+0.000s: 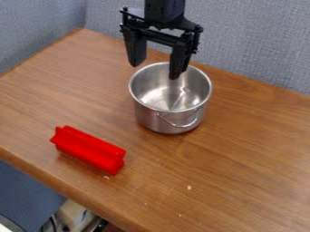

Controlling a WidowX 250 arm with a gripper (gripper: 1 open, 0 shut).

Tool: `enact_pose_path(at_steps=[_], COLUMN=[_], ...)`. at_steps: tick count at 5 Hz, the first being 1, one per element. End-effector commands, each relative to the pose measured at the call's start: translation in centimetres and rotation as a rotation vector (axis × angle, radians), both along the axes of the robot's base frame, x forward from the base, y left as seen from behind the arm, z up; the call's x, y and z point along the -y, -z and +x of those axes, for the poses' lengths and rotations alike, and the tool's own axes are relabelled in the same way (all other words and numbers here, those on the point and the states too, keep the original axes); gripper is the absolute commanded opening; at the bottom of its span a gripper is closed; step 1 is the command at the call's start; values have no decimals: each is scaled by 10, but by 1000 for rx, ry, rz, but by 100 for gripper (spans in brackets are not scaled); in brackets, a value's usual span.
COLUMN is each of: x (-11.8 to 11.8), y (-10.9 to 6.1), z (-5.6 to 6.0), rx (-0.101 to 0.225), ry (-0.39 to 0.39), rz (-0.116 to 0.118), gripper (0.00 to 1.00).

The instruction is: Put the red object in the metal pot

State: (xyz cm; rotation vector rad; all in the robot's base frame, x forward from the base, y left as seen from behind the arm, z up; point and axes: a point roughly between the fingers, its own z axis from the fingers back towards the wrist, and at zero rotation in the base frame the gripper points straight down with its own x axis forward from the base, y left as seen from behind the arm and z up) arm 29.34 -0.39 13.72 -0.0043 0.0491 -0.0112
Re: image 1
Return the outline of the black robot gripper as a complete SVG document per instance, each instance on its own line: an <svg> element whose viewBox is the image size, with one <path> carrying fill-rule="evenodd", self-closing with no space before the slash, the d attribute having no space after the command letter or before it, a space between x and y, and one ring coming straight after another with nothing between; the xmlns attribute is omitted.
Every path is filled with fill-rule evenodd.
<svg viewBox="0 0 310 232"><path fill-rule="evenodd" d="M203 27L186 19L186 0L144 0L143 9L124 6L120 13L123 24L130 19L136 19L146 27L155 27L158 30L180 30L193 34L193 51L191 44L182 41L178 41L172 47L168 78L176 80L187 70L191 54L198 51L203 32ZM123 39L128 62L136 67L147 59L147 38L138 30L126 26Z"/></svg>

